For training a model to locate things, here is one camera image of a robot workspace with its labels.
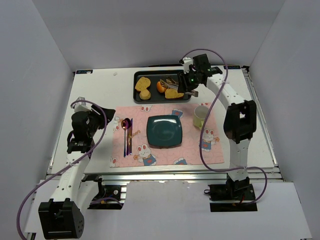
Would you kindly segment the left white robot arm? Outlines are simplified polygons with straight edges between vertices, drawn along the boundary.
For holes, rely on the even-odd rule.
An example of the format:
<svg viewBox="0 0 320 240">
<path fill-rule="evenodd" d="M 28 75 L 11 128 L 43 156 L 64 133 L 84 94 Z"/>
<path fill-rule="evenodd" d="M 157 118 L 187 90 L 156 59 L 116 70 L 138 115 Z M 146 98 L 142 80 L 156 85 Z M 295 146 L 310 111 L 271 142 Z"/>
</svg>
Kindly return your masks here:
<svg viewBox="0 0 320 240">
<path fill-rule="evenodd" d="M 46 240 L 80 239 L 85 226 L 84 212 L 99 193 L 94 180 L 82 181 L 95 146 L 94 135 L 105 130 L 114 109 L 78 105 L 71 116 L 72 131 L 67 137 L 67 170 L 47 202 L 41 202 L 38 215 Z"/>
</svg>

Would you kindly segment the metal tongs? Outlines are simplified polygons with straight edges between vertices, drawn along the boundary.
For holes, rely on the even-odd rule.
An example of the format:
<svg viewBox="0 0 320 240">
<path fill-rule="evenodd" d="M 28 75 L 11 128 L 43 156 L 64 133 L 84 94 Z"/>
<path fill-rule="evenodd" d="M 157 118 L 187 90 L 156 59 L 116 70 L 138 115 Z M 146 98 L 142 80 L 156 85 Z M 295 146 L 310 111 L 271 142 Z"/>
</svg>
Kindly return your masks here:
<svg viewBox="0 0 320 240">
<path fill-rule="evenodd" d="M 174 89 L 174 90 L 178 91 L 178 88 L 179 88 L 178 82 L 176 82 L 175 80 L 173 80 L 170 77 L 167 78 L 166 80 L 160 79 L 159 82 L 160 82 L 161 86 L 166 89 Z M 194 96 L 196 98 L 199 96 L 199 92 L 195 91 L 195 90 L 185 92 L 184 94 Z"/>
</svg>

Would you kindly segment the glossy orange bread bun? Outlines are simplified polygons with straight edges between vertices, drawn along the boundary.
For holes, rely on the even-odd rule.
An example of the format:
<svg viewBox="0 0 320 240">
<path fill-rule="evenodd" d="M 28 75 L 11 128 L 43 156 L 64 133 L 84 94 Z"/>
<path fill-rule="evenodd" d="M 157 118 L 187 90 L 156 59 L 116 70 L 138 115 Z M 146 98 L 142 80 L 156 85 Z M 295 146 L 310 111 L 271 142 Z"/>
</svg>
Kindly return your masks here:
<svg viewBox="0 0 320 240">
<path fill-rule="evenodd" d="M 159 93 L 165 93 L 167 90 L 167 88 L 160 81 L 157 82 L 156 88 Z"/>
</svg>

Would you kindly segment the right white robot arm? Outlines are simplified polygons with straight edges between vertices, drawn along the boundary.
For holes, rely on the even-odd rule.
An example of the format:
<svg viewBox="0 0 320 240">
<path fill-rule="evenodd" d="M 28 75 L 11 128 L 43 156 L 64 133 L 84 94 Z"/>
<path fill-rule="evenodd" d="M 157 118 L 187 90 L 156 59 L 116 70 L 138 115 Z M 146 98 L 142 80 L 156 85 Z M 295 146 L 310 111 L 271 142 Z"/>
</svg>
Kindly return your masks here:
<svg viewBox="0 0 320 240">
<path fill-rule="evenodd" d="M 183 57 L 179 63 L 183 72 L 178 74 L 177 91 L 195 95 L 195 89 L 203 84 L 226 110 L 223 131 L 229 139 L 230 161 L 229 168 L 224 170 L 227 173 L 225 191 L 232 199 L 242 198 L 250 185 L 248 150 L 257 129 L 257 105 L 237 93 L 228 82 L 229 72 L 212 67 L 206 54 Z"/>
</svg>

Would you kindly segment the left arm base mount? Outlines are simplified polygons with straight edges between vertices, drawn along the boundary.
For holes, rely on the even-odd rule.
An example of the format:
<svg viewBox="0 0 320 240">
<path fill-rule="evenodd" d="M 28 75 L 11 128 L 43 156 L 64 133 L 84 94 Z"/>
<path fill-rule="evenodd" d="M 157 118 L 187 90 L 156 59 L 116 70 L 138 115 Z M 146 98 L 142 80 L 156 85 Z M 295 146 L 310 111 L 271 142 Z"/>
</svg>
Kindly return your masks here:
<svg viewBox="0 0 320 240">
<path fill-rule="evenodd" d="M 101 175 L 92 174 L 85 175 L 81 180 L 83 183 L 94 183 L 98 192 L 93 197 L 88 210 L 121 210 L 123 203 L 121 203 L 121 190 L 119 184 L 105 184 Z"/>
</svg>

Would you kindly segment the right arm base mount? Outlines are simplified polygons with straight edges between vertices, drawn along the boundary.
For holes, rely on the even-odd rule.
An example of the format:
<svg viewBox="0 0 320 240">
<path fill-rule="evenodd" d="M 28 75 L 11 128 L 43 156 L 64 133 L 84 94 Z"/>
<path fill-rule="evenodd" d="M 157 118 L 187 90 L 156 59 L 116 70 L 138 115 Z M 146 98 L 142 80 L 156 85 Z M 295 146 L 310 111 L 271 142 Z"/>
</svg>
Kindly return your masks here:
<svg viewBox="0 0 320 240">
<path fill-rule="evenodd" d="M 211 184 L 203 193 L 209 197 L 210 211 L 212 213 L 257 212 L 257 203 L 252 184 L 232 196 L 225 184 Z"/>
</svg>

